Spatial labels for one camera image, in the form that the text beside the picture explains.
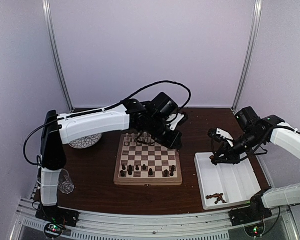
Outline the dark king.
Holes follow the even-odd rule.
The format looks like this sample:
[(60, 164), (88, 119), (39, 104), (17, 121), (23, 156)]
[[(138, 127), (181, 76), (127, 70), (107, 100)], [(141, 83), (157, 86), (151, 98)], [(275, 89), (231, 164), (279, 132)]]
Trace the dark king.
[(154, 174), (153, 169), (150, 168), (149, 171), (148, 171), (148, 175), (149, 175), (149, 176), (152, 176), (153, 174)]

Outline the wooden chess board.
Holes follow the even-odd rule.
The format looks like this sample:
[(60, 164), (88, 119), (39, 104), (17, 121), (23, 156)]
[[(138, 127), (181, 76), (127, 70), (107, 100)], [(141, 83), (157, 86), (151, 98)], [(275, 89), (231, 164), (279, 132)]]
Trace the wooden chess board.
[[(179, 186), (183, 182), (179, 152), (168, 149), (155, 142), (155, 146), (124, 146), (126, 134), (120, 137), (117, 152), (116, 166), (113, 182), (122, 186)], [(133, 174), (128, 175), (129, 165), (133, 166)], [(171, 168), (175, 166), (174, 176), (170, 176)], [(164, 177), (163, 172), (169, 170), (169, 176)], [(125, 171), (125, 177), (120, 176), (120, 171)]]

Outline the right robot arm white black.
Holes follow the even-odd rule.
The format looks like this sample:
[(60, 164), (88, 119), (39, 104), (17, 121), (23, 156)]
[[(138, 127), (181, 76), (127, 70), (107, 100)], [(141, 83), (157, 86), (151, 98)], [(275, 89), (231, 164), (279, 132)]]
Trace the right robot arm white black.
[[(267, 144), (284, 150), (300, 161), (300, 131), (284, 119), (276, 115), (261, 118), (251, 106), (237, 112), (235, 119), (243, 131), (236, 139), (221, 128), (208, 131), (211, 142), (221, 144), (218, 149), (211, 150), (210, 160), (213, 165), (237, 165)], [(266, 210), (292, 205), (300, 205), (300, 182), (256, 193), (250, 200), (246, 216), (256, 221)]]

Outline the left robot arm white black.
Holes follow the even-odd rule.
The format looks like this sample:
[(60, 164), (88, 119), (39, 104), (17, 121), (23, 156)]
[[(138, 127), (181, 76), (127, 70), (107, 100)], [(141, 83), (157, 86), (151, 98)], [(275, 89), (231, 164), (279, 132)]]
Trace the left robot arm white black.
[(178, 105), (165, 93), (140, 102), (131, 97), (112, 106), (71, 114), (46, 114), (42, 130), (39, 159), (40, 211), (51, 222), (62, 218), (58, 207), (58, 184), (67, 158), (64, 145), (96, 134), (136, 130), (146, 132), (168, 149), (180, 150), (182, 133), (177, 130), (188, 120)]

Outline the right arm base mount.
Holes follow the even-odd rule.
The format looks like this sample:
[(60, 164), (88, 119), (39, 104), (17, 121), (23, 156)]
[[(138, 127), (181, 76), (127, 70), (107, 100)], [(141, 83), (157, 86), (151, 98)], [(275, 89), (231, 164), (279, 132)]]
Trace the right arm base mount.
[(250, 207), (232, 209), (229, 212), (230, 221), (233, 227), (254, 222), (261, 222), (264, 219), (270, 218), (272, 215), (273, 214), (270, 209), (253, 213)]

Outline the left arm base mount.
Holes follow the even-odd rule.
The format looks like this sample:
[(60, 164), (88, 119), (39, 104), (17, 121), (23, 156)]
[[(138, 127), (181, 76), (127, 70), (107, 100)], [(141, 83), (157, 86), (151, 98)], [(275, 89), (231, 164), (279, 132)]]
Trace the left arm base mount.
[(60, 208), (58, 203), (47, 206), (39, 202), (35, 217), (58, 225), (76, 227), (80, 213), (76, 210)]

